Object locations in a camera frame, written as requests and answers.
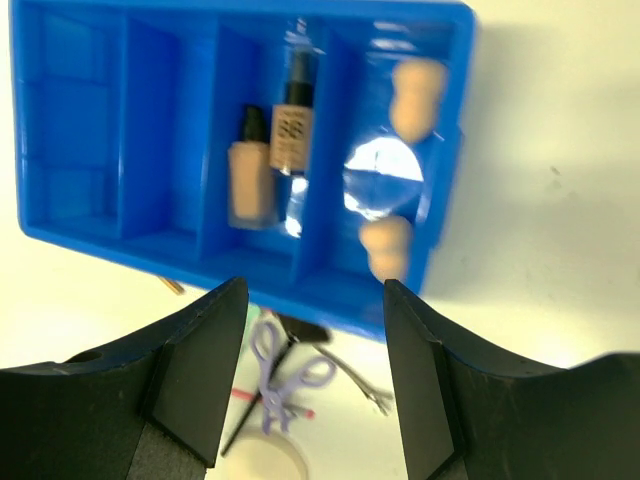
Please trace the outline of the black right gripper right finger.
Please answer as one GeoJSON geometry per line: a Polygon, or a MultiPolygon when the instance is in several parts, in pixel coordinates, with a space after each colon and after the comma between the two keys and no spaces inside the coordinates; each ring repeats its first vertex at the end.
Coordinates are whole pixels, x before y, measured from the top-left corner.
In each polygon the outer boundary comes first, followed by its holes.
{"type": "Polygon", "coordinates": [[[412,479],[635,479],[639,357],[570,369],[523,357],[384,286],[387,349],[412,479]]]}

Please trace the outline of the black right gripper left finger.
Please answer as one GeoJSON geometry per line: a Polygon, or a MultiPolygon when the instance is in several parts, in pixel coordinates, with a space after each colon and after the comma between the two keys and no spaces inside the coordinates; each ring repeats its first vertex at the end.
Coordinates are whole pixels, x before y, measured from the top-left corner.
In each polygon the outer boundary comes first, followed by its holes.
{"type": "Polygon", "coordinates": [[[202,479],[216,462],[248,307],[233,278],[62,362],[1,372],[5,479],[202,479]]]}

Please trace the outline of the gold eyebrow pencil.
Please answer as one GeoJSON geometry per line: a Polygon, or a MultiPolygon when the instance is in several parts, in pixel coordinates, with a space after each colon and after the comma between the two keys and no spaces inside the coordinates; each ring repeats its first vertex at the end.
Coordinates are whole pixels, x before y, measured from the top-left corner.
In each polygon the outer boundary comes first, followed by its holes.
{"type": "Polygon", "coordinates": [[[184,293],[184,288],[179,282],[166,277],[162,277],[162,276],[158,276],[158,279],[162,282],[163,285],[169,288],[174,294],[182,295],[184,293]]]}

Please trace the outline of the beige makeup sponge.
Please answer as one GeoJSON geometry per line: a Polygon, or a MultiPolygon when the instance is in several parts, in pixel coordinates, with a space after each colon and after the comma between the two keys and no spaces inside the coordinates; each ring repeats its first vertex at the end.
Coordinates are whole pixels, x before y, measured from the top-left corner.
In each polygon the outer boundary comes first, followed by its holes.
{"type": "Polygon", "coordinates": [[[389,117],[404,142],[419,143],[434,129],[447,76],[442,63],[428,58],[411,57],[394,66],[389,117]]]}
{"type": "Polygon", "coordinates": [[[412,237],[412,225],[401,216],[387,216],[361,226],[359,240],[378,281],[406,278],[412,237]]]}

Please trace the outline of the beige square foundation bottle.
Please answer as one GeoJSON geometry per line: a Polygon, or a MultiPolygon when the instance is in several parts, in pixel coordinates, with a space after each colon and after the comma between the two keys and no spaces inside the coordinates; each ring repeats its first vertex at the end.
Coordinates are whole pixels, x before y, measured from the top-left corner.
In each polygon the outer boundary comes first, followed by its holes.
{"type": "Polygon", "coordinates": [[[268,141],[263,110],[247,104],[239,138],[228,149],[230,223],[236,228],[266,228],[277,217],[268,141]]]}

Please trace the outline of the BB cream bottle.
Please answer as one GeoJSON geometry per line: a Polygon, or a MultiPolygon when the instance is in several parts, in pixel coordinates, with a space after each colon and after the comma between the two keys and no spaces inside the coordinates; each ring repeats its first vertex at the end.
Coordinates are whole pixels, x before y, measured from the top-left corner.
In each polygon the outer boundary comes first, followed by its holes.
{"type": "Polygon", "coordinates": [[[311,67],[308,50],[292,52],[284,102],[273,108],[270,165],[286,175],[304,172],[308,164],[314,99],[311,67]]]}

